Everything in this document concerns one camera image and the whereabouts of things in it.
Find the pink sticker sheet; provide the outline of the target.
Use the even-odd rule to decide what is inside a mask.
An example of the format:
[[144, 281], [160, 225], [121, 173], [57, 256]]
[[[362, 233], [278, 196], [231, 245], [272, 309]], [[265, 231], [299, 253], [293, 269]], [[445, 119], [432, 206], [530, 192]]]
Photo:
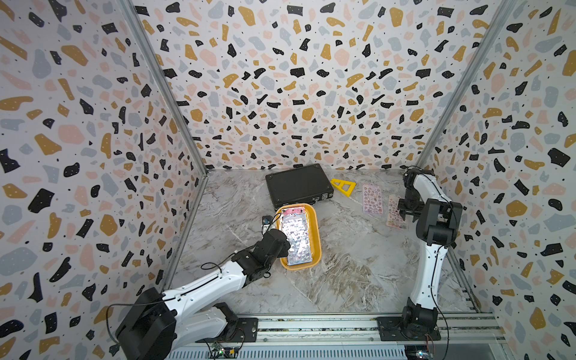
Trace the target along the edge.
[[383, 214], [382, 189], [375, 184], [363, 184], [362, 187], [363, 212], [369, 215]]
[[386, 225], [397, 229], [406, 229], [406, 221], [401, 217], [398, 203], [401, 198], [398, 195], [391, 194], [388, 198], [388, 214]]

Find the holographic sticker sheet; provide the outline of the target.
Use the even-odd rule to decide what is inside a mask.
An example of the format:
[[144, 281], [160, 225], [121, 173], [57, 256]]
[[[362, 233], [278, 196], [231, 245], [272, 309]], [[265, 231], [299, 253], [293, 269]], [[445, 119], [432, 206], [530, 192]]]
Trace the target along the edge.
[[310, 226], [306, 208], [303, 206], [286, 208], [280, 216], [280, 231], [282, 231], [290, 248], [286, 257], [288, 266], [297, 266], [312, 262], [310, 244]]

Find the yellow storage tray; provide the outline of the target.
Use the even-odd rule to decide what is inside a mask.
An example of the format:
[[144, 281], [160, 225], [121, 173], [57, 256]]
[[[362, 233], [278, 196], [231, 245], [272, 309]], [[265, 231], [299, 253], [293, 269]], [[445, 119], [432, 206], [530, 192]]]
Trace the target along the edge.
[[306, 213], [308, 216], [308, 223], [310, 226], [310, 247], [311, 247], [311, 251], [312, 251], [312, 262], [309, 263], [305, 263], [305, 264], [301, 264], [301, 265], [294, 265], [294, 266], [288, 266], [287, 265], [287, 258], [281, 258], [280, 262], [282, 264], [282, 266], [290, 271], [298, 271], [298, 270], [303, 270], [303, 269], [309, 269], [311, 267], [314, 267], [315, 265], [317, 265], [321, 258], [322, 258], [322, 247], [321, 247], [321, 241], [320, 241], [320, 231], [319, 231], [319, 227], [318, 227], [318, 222], [317, 222], [317, 214], [314, 210], [314, 208], [311, 205], [308, 204], [304, 204], [304, 203], [300, 203], [300, 204], [293, 204], [293, 205], [285, 205], [281, 208], [279, 208], [279, 210], [277, 210], [276, 213], [276, 220], [274, 222], [274, 227], [278, 230], [280, 230], [280, 217], [282, 215], [282, 211], [288, 208], [292, 208], [292, 207], [300, 207], [303, 206], [306, 208]]

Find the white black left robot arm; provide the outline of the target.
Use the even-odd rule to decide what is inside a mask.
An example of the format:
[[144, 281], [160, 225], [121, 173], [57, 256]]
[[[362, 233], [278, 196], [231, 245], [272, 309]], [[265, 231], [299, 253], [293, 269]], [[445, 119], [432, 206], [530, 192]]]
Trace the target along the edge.
[[270, 229], [204, 277], [166, 292], [148, 289], [128, 305], [115, 340], [127, 359], [165, 359], [199, 341], [246, 341], [242, 321], [220, 299], [268, 277], [274, 262], [289, 250], [286, 235]]

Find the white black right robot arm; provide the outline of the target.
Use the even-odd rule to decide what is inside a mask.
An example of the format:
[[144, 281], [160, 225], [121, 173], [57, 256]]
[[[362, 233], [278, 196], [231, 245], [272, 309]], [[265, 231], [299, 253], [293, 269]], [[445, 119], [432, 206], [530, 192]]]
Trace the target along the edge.
[[403, 308], [400, 331], [408, 338], [431, 337], [438, 340], [438, 289], [443, 261], [455, 243], [463, 206], [440, 188], [434, 172], [410, 166], [403, 174], [404, 197], [397, 210], [402, 219], [410, 216], [420, 240], [418, 273], [414, 288]]

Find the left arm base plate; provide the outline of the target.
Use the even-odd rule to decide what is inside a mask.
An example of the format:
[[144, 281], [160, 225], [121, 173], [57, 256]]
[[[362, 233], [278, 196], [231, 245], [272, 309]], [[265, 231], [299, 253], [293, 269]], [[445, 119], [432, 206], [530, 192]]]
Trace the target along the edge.
[[204, 338], [208, 342], [255, 343], [259, 320], [256, 317], [239, 318], [234, 324], [226, 325], [216, 337]]

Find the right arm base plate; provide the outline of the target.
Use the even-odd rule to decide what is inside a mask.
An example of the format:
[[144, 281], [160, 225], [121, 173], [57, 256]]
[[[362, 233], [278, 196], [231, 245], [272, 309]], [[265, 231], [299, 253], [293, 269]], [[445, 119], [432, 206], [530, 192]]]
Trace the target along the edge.
[[439, 341], [441, 339], [440, 331], [436, 326], [427, 328], [413, 323], [404, 325], [401, 316], [379, 316], [376, 318], [376, 323], [381, 341]]

